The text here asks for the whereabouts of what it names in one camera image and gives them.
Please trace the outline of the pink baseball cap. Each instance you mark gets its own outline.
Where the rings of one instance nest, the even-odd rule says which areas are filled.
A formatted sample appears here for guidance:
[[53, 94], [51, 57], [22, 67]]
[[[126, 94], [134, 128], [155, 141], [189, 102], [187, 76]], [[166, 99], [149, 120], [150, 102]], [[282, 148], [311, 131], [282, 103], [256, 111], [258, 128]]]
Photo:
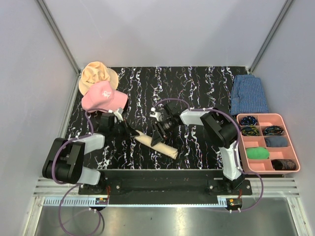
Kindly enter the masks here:
[[113, 89], [108, 81], [95, 83], [81, 100], [85, 111], [124, 109], [128, 102], [128, 96]]

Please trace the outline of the aluminium frame post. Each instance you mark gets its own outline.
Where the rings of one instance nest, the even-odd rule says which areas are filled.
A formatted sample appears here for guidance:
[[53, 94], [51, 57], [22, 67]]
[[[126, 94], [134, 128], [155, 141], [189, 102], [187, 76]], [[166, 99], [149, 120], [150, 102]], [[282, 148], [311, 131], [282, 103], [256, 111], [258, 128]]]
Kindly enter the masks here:
[[74, 56], [72, 55], [65, 39], [63, 38], [61, 31], [60, 31], [59, 27], [57, 26], [51, 11], [49, 10], [48, 5], [46, 4], [46, 2], [44, 0], [35, 0], [35, 2], [37, 3], [40, 11], [42, 12], [44, 18], [46, 19], [48, 26], [50, 27], [54, 36], [56, 37], [56, 40], [58, 41], [64, 55], [66, 56], [68, 62], [70, 63], [73, 71], [75, 72], [76, 75], [79, 75], [81, 72], [81, 69], [78, 66]]
[[263, 58], [265, 52], [267, 51], [270, 43], [272, 42], [273, 38], [275, 37], [277, 31], [279, 30], [281, 24], [283, 23], [286, 15], [290, 11], [291, 7], [293, 6], [295, 0], [286, 0], [282, 5], [276, 19], [274, 20], [270, 30], [267, 33], [258, 53], [256, 54], [251, 66], [248, 68], [248, 72], [250, 74], [254, 73], [255, 69], [257, 68], [258, 64], [260, 63], [261, 59]]

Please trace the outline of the pink divided organizer tray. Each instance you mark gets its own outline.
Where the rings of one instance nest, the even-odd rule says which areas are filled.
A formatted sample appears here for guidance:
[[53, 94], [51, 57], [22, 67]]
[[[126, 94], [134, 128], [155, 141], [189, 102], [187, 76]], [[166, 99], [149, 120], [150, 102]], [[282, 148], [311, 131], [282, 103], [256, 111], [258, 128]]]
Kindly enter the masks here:
[[[300, 163], [296, 156], [295, 150], [293, 148], [292, 142], [290, 140], [287, 128], [285, 126], [284, 120], [279, 114], [239, 114], [237, 115], [237, 121], [240, 124], [241, 119], [245, 116], [254, 116], [257, 118], [257, 125], [260, 136], [243, 136], [241, 134], [241, 140], [239, 144], [239, 152], [240, 157], [242, 159], [242, 165], [245, 172], [257, 172], [261, 175], [285, 175], [296, 173], [300, 171]], [[264, 136], [263, 130], [271, 125], [278, 125], [284, 129], [283, 137], [286, 137], [288, 141], [287, 147], [267, 147], [265, 143], [266, 137]], [[246, 149], [247, 148], [255, 148], [255, 147], [263, 147], [266, 148], [270, 156], [268, 159], [260, 159], [260, 160], [251, 160], [247, 158]], [[296, 164], [295, 171], [276, 171], [274, 170], [271, 160], [273, 159], [291, 159]]]

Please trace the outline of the aluminium frame post left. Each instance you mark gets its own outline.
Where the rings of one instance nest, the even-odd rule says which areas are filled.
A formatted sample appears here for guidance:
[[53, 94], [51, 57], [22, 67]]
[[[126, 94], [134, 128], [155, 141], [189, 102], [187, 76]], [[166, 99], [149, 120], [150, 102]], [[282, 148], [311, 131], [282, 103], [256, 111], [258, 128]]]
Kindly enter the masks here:
[[42, 12], [44, 18], [46, 19], [48, 26], [50, 27], [54, 36], [56, 37], [56, 40], [58, 41], [64, 55], [66, 56], [68, 62], [70, 63], [73, 71], [75, 72], [76, 75], [79, 75], [81, 72], [81, 69], [78, 66], [74, 56], [72, 55], [65, 39], [63, 38], [61, 31], [60, 31], [59, 27], [57, 26], [51, 11], [49, 10], [48, 5], [46, 4], [46, 2], [44, 0], [35, 0], [35, 2], [37, 3], [40, 11]]

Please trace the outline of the green rolled sock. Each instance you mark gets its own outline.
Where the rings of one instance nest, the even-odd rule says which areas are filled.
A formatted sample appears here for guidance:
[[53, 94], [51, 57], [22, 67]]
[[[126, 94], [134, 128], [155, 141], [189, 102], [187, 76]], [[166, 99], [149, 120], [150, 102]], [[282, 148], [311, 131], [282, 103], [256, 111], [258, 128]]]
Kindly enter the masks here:
[[246, 149], [247, 158], [251, 160], [268, 159], [269, 151], [264, 147], [250, 147]]

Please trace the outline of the grey blue rolled sock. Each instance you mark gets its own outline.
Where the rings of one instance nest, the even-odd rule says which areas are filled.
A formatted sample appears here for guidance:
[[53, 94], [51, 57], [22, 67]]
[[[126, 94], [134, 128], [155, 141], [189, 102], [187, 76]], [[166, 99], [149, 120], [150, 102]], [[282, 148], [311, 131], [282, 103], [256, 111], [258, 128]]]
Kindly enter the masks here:
[[283, 136], [266, 137], [265, 143], [266, 146], [270, 148], [283, 148], [288, 146], [288, 141], [286, 137]]

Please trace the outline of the beige cloth napkin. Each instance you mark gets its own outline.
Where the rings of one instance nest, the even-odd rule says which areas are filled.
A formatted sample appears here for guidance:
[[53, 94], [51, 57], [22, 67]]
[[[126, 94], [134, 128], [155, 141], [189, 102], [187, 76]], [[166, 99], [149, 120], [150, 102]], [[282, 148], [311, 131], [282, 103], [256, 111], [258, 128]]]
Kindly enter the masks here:
[[178, 150], [176, 148], [173, 148], [171, 146], [168, 146], [164, 143], [158, 143], [154, 146], [151, 146], [151, 141], [152, 141], [152, 137], [140, 132], [140, 131], [136, 131], [139, 135], [134, 137], [135, 140], [137, 140], [138, 142], [140, 142], [141, 144], [159, 152], [162, 153], [172, 159], [176, 159], [178, 156]]

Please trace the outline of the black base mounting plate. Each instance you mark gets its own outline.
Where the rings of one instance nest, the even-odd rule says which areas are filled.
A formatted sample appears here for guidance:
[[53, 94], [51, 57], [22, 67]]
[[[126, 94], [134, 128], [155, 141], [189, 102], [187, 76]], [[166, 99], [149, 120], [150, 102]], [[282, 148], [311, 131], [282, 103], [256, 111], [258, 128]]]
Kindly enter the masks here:
[[218, 195], [252, 195], [243, 176], [228, 183], [222, 170], [101, 170], [97, 185], [84, 184], [79, 194], [122, 195], [133, 191], [197, 191]]

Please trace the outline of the blue checkered folded cloth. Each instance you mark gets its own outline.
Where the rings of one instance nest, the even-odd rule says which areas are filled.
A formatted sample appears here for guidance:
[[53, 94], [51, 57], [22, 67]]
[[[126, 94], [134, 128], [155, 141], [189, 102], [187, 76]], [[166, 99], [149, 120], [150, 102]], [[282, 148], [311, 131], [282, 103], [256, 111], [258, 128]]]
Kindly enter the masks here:
[[231, 91], [231, 115], [269, 113], [261, 79], [237, 75]]

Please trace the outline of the teal patterned rolled sock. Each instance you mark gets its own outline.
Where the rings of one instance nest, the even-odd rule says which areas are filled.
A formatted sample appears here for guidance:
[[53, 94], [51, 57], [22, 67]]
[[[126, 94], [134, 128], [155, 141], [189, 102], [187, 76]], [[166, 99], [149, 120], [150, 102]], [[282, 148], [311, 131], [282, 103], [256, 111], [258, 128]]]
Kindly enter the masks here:
[[284, 129], [278, 125], [271, 125], [263, 130], [264, 136], [282, 136], [284, 134]]

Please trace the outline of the beige bucket hat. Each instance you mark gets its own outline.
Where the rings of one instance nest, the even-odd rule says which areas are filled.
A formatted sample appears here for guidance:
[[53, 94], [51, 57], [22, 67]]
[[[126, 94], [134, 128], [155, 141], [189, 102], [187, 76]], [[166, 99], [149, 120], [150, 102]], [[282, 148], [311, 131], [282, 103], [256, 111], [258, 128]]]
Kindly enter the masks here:
[[106, 67], [102, 62], [90, 62], [81, 73], [78, 83], [79, 91], [82, 95], [85, 95], [92, 85], [102, 81], [108, 81], [111, 88], [117, 89], [119, 76], [113, 69]]

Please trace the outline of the aluminium frame post right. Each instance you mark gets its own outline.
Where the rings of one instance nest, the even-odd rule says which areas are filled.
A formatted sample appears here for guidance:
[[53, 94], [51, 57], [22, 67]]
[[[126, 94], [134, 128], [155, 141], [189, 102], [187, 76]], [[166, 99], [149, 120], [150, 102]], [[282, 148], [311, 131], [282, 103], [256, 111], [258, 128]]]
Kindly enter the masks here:
[[256, 54], [251, 66], [248, 68], [248, 72], [250, 74], [254, 73], [255, 69], [257, 68], [258, 64], [260, 63], [261, 59], [263, 58], [265, 52], [267, 51], [270, 43], [272, 42], [273, 38], [275, 37], [277, 31], [279, 30], [281, 24], [283, 23], [286, 15], [290, 11], [291, 7], [293, 6], [295, 0], [286, 0], [282, 5], [276, 19], [274, 20], [270, 30], [267, 33], [258, 53]]

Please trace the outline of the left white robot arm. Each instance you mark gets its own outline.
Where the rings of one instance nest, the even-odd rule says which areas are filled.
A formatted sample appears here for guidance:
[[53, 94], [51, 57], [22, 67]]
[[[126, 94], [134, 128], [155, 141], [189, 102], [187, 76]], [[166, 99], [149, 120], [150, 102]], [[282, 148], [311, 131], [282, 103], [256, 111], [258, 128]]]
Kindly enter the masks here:
[[100, 195], [106, 190], [106, 182], [101, 179], [100, 171], [84, 167], [84, 157], [104, 148], [107, 140], [130, 139], [140, 134], [117, 112], [103, 113], [90, 124], [93, 134], [69, 140], [56, 138], [53, 141], [42, 168], [42, 176], [57, 184], [87, 184], [93, 193]]

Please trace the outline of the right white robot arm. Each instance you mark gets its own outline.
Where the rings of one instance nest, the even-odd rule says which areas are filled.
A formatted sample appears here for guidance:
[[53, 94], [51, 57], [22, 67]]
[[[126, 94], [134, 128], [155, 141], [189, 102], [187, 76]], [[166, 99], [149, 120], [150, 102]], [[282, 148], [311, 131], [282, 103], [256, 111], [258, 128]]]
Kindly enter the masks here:
[[219, 108], [179, 108], [168, 103], [163, 106], [165, 114], [151, 108], [153, 136], [151, 146], [167, 140], [168, 134], [178, 126], [203, 126], [211, 144], [217, 146], [223, 163], [224, 191], [234, 195], [241, 189], [242, 169], [238, 154], [240, 127], [236, 120]]

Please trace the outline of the slotted aluminium rail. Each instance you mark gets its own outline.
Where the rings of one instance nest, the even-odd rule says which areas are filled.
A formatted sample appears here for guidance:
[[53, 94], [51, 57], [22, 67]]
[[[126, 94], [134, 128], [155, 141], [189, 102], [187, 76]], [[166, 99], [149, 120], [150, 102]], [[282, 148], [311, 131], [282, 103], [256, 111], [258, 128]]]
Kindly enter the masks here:
[[227, 207], [231, 199], [252, 198], [298, 198], [299, 192], [295, 181], [291, 178], [275, 180], [265, 179], [264, 184], [251, 178], [250, 183], [235, 195], [224, 193], [206, 193], [192, 191], [135, 191], [115, 195], [113, 192], [93, 195], [80, 195], [80, 187], [72, 188], [70, 184], [57, 186], [48, 180], [37, 182], [34, 197], [43, 199], [46, 206], [73, 207]]

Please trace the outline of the dark patterned rolled sock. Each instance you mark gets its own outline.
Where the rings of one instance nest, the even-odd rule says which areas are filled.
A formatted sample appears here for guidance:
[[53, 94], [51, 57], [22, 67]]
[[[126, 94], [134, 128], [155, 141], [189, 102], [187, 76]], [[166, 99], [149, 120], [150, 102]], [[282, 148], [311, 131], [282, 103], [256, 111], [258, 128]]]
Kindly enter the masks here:
[[276, 171], [295, 171], [297, 168], [295, 162], [291, 159], [273, 159], [271, 163]]

